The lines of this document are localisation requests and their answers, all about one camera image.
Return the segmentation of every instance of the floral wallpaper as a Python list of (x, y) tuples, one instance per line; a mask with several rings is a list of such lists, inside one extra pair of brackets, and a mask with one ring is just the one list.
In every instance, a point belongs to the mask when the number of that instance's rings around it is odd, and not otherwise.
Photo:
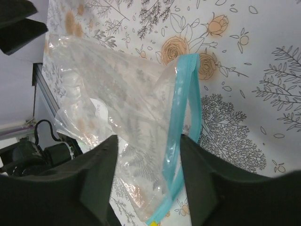
[[(276, 177), (301, 167), (300, 10), (301, 0), (49, 0), (48, 28), (164, 65), (199, 53), (198, 143)], [(60, 105), (47, 37), (43, 75)], [(118, 180), (110, 203), (122, 225), (145, 225)], [(159, 225), (190, 226), (189, 215), (184, 189)]]

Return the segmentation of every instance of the clear plastic bag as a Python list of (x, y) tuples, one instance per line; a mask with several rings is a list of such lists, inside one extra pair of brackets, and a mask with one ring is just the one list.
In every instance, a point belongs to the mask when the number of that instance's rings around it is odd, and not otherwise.
[(49, 50), (66, 89), (57, 131), (91, 148), (116, 133), (116, 176), (140, 220), (158, 223), (183, 186), (176, 171), (188, 97), (190, 135), (197, 141), (200, 133), (198, 55), (163, 66), (59, 35), (50, 35)]

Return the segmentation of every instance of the flower drawing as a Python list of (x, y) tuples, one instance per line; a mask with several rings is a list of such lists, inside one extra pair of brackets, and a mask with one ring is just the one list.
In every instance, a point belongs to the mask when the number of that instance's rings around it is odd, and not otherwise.
[(240, 35), (230, 35), (231, 38), (234, 38), (234, 39), (238, 39), (239, 41), (237, 42), (237, 46), (239, 48), (239, 51), (241, 53), (244, 52), (243, 50), (243, 46), (247, 45), (249, 43), (249, 36), (247, 35), (249, 32), (245, 32), (245, 29), (243, 28), (240, 32)]
[(75, 26), (75, 20), (74, 20), (74, 15), (72, 11), (69, 11), (66, 14), (65, 18), (65, 29), (68, 34), (73, 34), (74, 32), (74, 26)]
[(201, 53), (199, 58), (201, 60), (201, 66), (198, 70), (198, 78), (201, 80), (208, 80), (216, 70), (215, 61), (212, 56), (206, 53)]
[(162, 62), (167, 65), (177, 56), (189, 53), (189, 46), (186, 39), (181, 39), (177, 36), (168, 39), (162, 46)]
[(221, 34), (227, 29), (228, 24), (229, 20), (225, 15), (215, 17), (213, 13), (212, 21), (209, 24), (206, 24), (207, 33), (221, 36)]
[(181, 214), (182, 216), (186, 216), (187, 214), (190, 215), (189, 207), (188, 207), (188, 199), (186, 198), (184, 203), (180, 202), (177, 199), (177, 202), (180, 206), (180, 209), (175, 209), (175, 212), (178, 212), (179, 215)]
[(146, 52), (143, 50), (143, 44), (141, 45), (140, 50), (136, 48), (136, 51), (140, 55), (140, 57), (146, 59)]
[(274, 163), (275, 167), (274, 167), (274, 172), (276, 173), (277, 171), (280, 173), (285, 173), (286, 169), (284, 168), (284, 163), (280, 163), (278, 164), (275, 160), (272, 160), (272, 162)]

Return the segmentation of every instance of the blue zip closure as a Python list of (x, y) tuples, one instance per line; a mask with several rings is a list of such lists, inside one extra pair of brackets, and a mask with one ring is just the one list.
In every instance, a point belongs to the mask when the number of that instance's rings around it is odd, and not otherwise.
[(162, 204), (146, 221), (147, 225), (150, 225), (153, 222), (159, 223), (163, 219), (184, 186), (184, 176), (181, 167), (175, 179), (174, 175), (177, 166), (177, 159), (180, 154), (180, 139), (184, 126), (188, 99), (190, 102), (192, 122), (189, 137), (193, 141), (197, 142), (201, 132), (202, 109), (198, 83), (199, 67), (199, 54), (179, 56), (166, 154), (163, 162), (163, 176), (167, 182), (170, 196), (165, 197)]

